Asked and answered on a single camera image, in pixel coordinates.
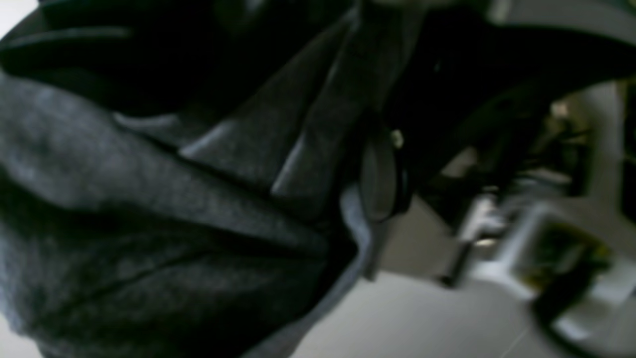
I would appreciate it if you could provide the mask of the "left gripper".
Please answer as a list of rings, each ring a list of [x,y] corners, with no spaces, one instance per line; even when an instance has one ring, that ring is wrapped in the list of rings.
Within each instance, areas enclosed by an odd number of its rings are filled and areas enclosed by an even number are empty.
[[[564,177],[523,176],[500,201],[479,195],[438,281],[472,278],[521,301],[555,344],[635,342],[635,171],[617,171],[618,195],[566,196]]]

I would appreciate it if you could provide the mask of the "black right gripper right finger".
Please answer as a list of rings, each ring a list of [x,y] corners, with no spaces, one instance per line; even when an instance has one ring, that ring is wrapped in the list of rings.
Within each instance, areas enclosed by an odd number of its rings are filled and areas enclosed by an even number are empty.
[[[487,186],[506,188],[562,97],[635,72],[627,0],[460,0],[423,18],[370,140],[367,215],[386,220],[416,193],[454,215]]]

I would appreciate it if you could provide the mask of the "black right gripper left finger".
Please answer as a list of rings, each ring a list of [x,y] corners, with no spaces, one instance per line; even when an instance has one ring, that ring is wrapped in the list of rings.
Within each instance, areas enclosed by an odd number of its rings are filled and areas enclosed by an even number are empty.
[[[1,40],[7,73],[151,116],[255,91],[346,0],[42,0]]]

